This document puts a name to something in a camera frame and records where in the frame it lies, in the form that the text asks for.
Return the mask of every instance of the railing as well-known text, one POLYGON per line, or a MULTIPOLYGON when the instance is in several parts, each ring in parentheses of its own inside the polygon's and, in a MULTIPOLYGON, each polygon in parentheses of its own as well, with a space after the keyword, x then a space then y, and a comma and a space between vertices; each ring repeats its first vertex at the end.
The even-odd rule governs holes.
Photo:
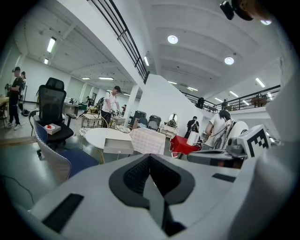
POLYGON ((143 59, 140 56, 140 53, 130 34, 130 31, 114 2, 112 0, 87 1, 91 1, 95 5, 95 7, 99 10, 99 12, 111 26, 112 30, 117 36, 117 39, 123 44, 145 84, 150 72, 147 72, 146 67, 143 63, 143 59))
POLYGON ((215 112, 222 109, 228 111, 236 111, 250 108, 263 107, 268 105, 280 91, 280 85, 268 88, 259 92, 255 92, 243 97, 236 98, 234 100, 226 102, 226 104, 221 103, 216 105, 215 112))
POLYGON ((216 109, 216 105, 215 104, 213 104, 213 103, 211 103, 211 102, 209 102, 207 100, 204 100, 204 99, 201 99, 200 102, 199 102, 199 104, 198 104, 198 100, 200 99, 200 97, 196 97, 196 96, 194 96, 192 94, 189 94, 189 93, 186 93, 186 92, 183 92, 183 91, 181 91, 181 92, 192 103, 194 103, 196 107, 201 108, 203 110, 206 110, 208 112, 214 113, 214 111, 216 109))

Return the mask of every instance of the white ceiling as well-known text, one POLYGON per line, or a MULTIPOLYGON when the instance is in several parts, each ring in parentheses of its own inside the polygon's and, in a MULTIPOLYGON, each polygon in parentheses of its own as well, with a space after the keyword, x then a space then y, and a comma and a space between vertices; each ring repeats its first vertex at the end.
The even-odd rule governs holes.
MULTIPOLYGON (((238 16, 232 21, 227 20, 219 7, 221 2, 151 1, 151 14, 155 26, 153 34, 159 45, 161 74, 165 79, 178 83, 176 87, 181 91, 203 97, 207 90, 217 84, 232 68, 224 63, 226 56, 233 57, 235 64, 242 62, 250 54, 277 38, 272 24, 265 26, 260 21, 247 22, 238 16), (170 44, 167 41, 169 35, 177 36, 178 43, 170 44), (198 91, 190 92, 186 85, 198 91)), ((140 0, 140 5, 141 8, 146 6, 145 1, 140 0)), ((272 74, 272 71, 266 70, 259 74, 269 79, 270 87, 277 85, 272 82, 271 79, 274 78, 269 76, 269 73, 272 74)), ((255 82, 248 81, 240 79, 241 84, 234 87, 240 96, 261 90, 256 90, 255 82)), ((221 93, 219 97, 226 96, 228 97, 228 93, 221 93)))
POLYGON ((130 93, 133 83, 127 79, 105 56, 97 44, 66 18, 58 9, 46 2, 39 2, 15 29, 15 40, 20 52, 29 58, 44 62, 73 77, 82 80, 89 77, 95 87, 112 89, 115 85, 125 93, 130 93), (51 37, 57 39, 51 53, 47 47, 51 37), (114 81, 99 80, 99 76, 111 76, 114 81))

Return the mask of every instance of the ceiling light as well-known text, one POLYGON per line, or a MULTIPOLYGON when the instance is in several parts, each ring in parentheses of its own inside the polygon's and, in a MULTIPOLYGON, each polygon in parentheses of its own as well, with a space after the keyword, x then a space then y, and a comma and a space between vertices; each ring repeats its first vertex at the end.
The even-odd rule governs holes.
POLYGON ((198 91, 198 89, 191 88, 191 87, 187 87, 187 89, 189 89, 190 91, 198 91))
POLYGON ((51 51, 52 51, 52 48, 53 48, 53 46, 54 46, 54 44, 55 44, 55 42, 56 42, 56 39, 55 38, 50 38, 50 41, 49 41, 49 45, 48 45, 48 48, 47 48, 47 51, 48 52, 50 52, 51 53, 51 51))
POLYGON ((257 82, 261 85, 262 88, 265 87, 265 85, 263 84, 263 82, 259 78, 256 78, 255 80, 257 80, 257 82))
POLYGON ((227 65, 232 65, 234 63, 234 59, 232 57, 226 57, 224 62, 227 64, 227 65))
POLYGON ((232 94, 232 95, 234 95, 235 97, 239 97, 238 95, 236 95, 233 91, 230 91, 230 93, 232 94))
POLYGON ((112 77, 99 77, 99 79, 101 79, 101 80, 113 80, 112 77))
POLYGON ((178 38, 174 35, 168 36, 169 43, 176 44, 178 42, 178 38))
POLYGON ((272 23, 272 21, 270 20, 261 20, 263 25, 270 25, 272 23))
POLYGON ((148 60, 147 60, 146 56, 144 57, 144 60, 145 60, 146 65, 149 66, 149 63, 148 63, 148 60))
POLYGON ((249 103, 247 103, 245 100, 243 100, 243 103, 246 104, 247 106, 249 106, 249 103))
POLYGON ((222 100, 220 100, 219 98, 216 98, 216 97, 215 97, 215 99, 216 99, 216 100, 218 100, 218 101, 219 101, 219 102, 221 102, 221 103, 223 102, 223 101, 222 101, 222 100))
POLYGON ((271 93, 268 92, 267 94, 268 94, 268 97, 269 97, 271 100, 273 100, 271 93))

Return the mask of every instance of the round table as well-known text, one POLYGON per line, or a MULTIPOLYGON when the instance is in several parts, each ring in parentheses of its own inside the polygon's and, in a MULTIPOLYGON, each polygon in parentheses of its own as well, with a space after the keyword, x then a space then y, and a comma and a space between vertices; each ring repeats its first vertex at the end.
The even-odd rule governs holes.
POLYGON ((102 150, 104 149, 106 139, 131 141, 131 137, 128 133, 103 127, 89 130, 85 134, 85 139, 100 152, 100 163, 105 163, 102 150))

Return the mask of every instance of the white sneaker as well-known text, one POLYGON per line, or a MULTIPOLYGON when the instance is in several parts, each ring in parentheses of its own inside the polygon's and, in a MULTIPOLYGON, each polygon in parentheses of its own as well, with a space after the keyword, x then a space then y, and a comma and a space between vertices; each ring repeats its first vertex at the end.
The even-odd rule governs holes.
POLYGON ((14 130, 18 130, 20 126, 20 124, 16 124, 14 130))

